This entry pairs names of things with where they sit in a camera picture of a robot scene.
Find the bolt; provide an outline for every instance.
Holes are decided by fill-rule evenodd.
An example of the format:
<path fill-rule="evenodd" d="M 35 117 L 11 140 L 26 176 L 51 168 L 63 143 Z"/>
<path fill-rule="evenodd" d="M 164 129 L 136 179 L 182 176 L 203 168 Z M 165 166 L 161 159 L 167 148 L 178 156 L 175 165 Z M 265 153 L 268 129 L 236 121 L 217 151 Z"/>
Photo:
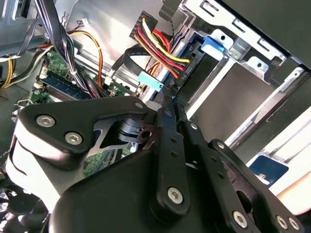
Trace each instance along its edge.
<path fill-rule="evenodd" d="M 293 220 L 291 217 L 288 218 L 288 220 L 290 221 L 290 224 L 296 229 L 296 230 L 300 230 L 299 225 L 295 222 L 295 220 Z"/>
<path fill-rule="evenodd" d="M 177 188 L 170 187 L 167 191 L 167 195 L 169 196 L 170 200 L 177 205 L 180 205 L 183 202 L 183 195 Z"/>
<path fill-rule="evenodd" d="M 136 105 L 138 108 L 143 108 L 143 106 L 142 106 L 141 103 L 136 102 L 135 105 Z"/>
<path fill-rule="evenodd" d="M 69 132 L 65 135 L 66 142 L 72 145 L 79 145 L 82 143 L 82 137 L 75 132 Z"/>
<path fill-rule="evenodd" d="M 277 216 L 276 219 L 282 228 L 288 229 L 287 223 L 284 221 L 284 219 L 282 217 Z"/>
<path fill-rule="evenodd" d="M 47 115 L 38 116 L 36 122 L 38 125 L 47 128 L 55 125 L 55 120 L 53 119 L 53 117 Z"/>
<path fill-rule="evenodd" d="M 197 130 L 197 129 L 198 129 L 198 127 L 196 126 L 196 124 L 191 123 L 190 125 L 191 125 L 191 127 L 192 127 L 193 129 L 195 129 L 195 130 Z"/>
<path fill-rule="evenodd" d="M 247 227 L 246 218 L 239 211 L 233 212 L 233 218 L 240 227 L 244 229 Z"/>
<path fill-rule="evenodd" d="M 225 148 L 224 144 L 222 144 L 221 142 L 217 142 L 217 145 L 218 145 L 221 149 L 224 149 L 224 148 Z"/>
<path fill-rule="evenodd" d="M 165 114 L 168 115 L 169 117 L 172 116 L 172 114 L 171 114 L 171 112 L 170 112 L 169 110 L 165 110 L 164 112 L 165 112 Z"/>

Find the hole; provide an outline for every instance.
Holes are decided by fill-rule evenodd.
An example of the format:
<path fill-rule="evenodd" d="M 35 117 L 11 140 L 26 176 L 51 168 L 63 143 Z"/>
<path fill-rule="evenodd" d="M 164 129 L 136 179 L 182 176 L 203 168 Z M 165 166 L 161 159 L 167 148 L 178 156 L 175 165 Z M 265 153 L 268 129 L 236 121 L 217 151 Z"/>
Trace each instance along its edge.
<path fill-rule="evenodd" d="M 144 138 L 144 139 L 146 139 L 146 138 L 148 138 L 150 136 L 151 136 L 151 132 L 150 131 L 145 131 L 145 132 L 143 132 L 141 134 L 141 137 Z"/>
<path fill-rule="evenodd" d="M 224 175 L 223 175 L 221 172 L 218 172 L 218 176 L 219 176 L 220 178 L 222 178 L 222 179 L 225 178 Z"/>
<path fill-rule="evenodd" d="M 172 155 L 173 157 L 177 157 L 177 153 L 176 153 L 175 151 L 172 151 L 172 152 L 171 152 L 171 155 Z"/>
<path fill-rule="evenodd" d="M 249 198 L 247 197 L 247 195 L 240 190 L 237 191 L 237 195 L 240 199 L 240 202 L 241 202 L 245 212 L 247 214 L 251 213 L 252 212 L 252 203 L 249 200 Z"/>

